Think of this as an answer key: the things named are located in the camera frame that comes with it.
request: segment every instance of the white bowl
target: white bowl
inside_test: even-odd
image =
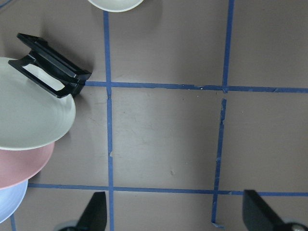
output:
[[[94,6],[109,12],[124,12],[129,11],[143,0],[88,0]]]
[[[65,135],[75,120],[72,95],[61,99],[32,82],[0,57],[0,149],[28,150]],[[63,84],[29,64],[24,67],[55,90]]]
[[[4,222],[19,207],[27,191],[28,180],[0,190],[0,223]]]

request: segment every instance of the blue tape line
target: blue tape line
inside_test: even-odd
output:
[[[225,229],[225,227],[224,226],[222,226],[222,225],[218,225],[218,224],[216,224],[216,223],[213,223],[212,222],[212,225],[214,225],[216,228],[219,228],[219,229]]]
[[[108,186],[92,186],[92,185],[62,185],[62,184],[38,184],[29,183],[29,188],[43,189],[80,189],[80,190],[99,190],[107,191]],[[188,193],[188,194],[214,194],[218,195],[243,195],[243,191],[230,190],[199,190],[199,189],[164,189],[164,188],[133,188],[133,187],[113,187],[114,191],[120,192],[145,192],[145,193]],[[308,192],[258,192],[262,196],[293,196],[293,197],[308,197]]]
[[[165,88],[165,89],[181,89],[181,90],[222,90],[221,86],[205,85],[196,86],[188,84],[168,84],[168,83],[126,83],[112,82],[115,88]]]
[[[226,45],[225,45],[225,58],[224,58],[224,64],[223,64],[223,78],[222,78],[222,85],[223,86],[228,85],[233,10],[234,10],[234,0],[229,0],[227,34],[226,34]]]
[[[4,7],[5,5],[9,4],[12,0],[7,0],[5,3],[0,5],[0,8]]]
[[[29,183],[29,188],[43,188],[43,189],[81,189],[81,190],[100,190],[107,191],[106,186],[92,186],[92,185],[58,185],[58,184],[36,184]]]
[[[86,86],[107,87],[107,82],[87,81]],[[272,92],[272,93],[308,93],[308,88],[277,88],[277,87],[251,87],[251,86],[218,86],[205,85],[196,86],[188,84],[168,84],[168,83],[127,83],[127,82],[111,82],[111,87],[115,88],[165,88],[180,90],[222,90],[228,91],[249,91],[249,92]]]
[[[87,81],[86,86],[90,87],[106,87],[107,83],[106,82],[99,82],[99,81]]]
[[[246,87],[246,86],[228,86],[227,88],[229,91],[308,93],[308,88],[275,88],[275,87]]]
[[[114,187],[115,191],[121,192],[144,192],[144,193],[187,193],[187,194],[213,194],[213,190],[198,189],[157,189],[157,188],[130,188],[130,187]]]
[[[10,218],[11,218],[11,227],[12,227],[12,231],[17,231],[14,214],[12,214]]]
[[[221,102],[221,111],[220,111],[220,124],[219,124],[219,135],[218,135],[217,157],[216,157],[214,194],[213,194],[213,203],[212,203],[212,223],[213,224],[216,224],[218,188],[219,188],[219,179],[220,179],[220,166],[221,166],[221,155],[222,155],[222,144],[223,144],[224,120],[226,116],[226,106],[227,106],[227,100],[223,99]]]
[[[113,181],[113,159],[112,153],[112,101],[111,101],[111,62],[110,62],[110,36],[109,36],[109,14],[103,12],[104,19],[104,45],[105,45],[105,66],[106,66],[106,87],[107,87],[107,137],[108,137],[108,190],[109,190],[109,224],[110,231],[115,230],[114,222],[114,181]]]

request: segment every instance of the black plastic holder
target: black plastic holder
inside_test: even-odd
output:
[[[75,97],[80,93],[86,81],[91,76],[89,71],[83,70],[67,60],[51,48],[48,45],[48,42],[41,37],[21,33],[18,33],[17,37],[25,45],[30,47],[31,51],[20,60],[10,60],[8,62],[9,65],[57,98],[65,97],[68,94],[72,94],[72,96]],[[53,89],[51,86],[24,69],[24,66],[28,64],[38,66],[48,75],[62,82],[64,87],[61,90]]]

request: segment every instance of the black plastic piece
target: black plastic piece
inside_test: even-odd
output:
[[[249,231],[294,231],[295,225],[308,231],[305,225],[284,223],[254,190],[244,190],[243,221]]]
[[[48,42],[43,38],[31,35],[18,33],[17,37],[28,47],[31,48],[30,53],[20,60],[10,60],[9,64],[17,69],[19,72],[27,76],[46,91],[62,98],[68,94],[76,96],[84,87],[86,81],[91,76],[87,70],[82,70],[71,61],[67,60],[53,48],[48,45]],[[55,90],[32,73],[23,67],[33,64],[43,69],[47,74],[53,78],[61,81],[64,87],[61,90]]]
[[[103,231],[107,225],[107,205],[105,192],[96,192],[92,196],[75,227],[66,227],[59,231]]]

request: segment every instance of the plate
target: plate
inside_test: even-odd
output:
[[[0,57],[0,149],[28,150],[60,139],[75,120],[72,95],[56,98],[11,67],[9,60]],[[63,87],[32,64],[24,68],[56,90]]]
[[[129,11],[143,0],[88,0],[94,6],[109,12],[124,12]]]
[[[0,150],[0,189],[17,185],[41,171],[53,148],[54,142],[31,150]]]
[[[0,223],[9,218],[19,207],[27,191],[27,186],[28,180],[0,190]]]

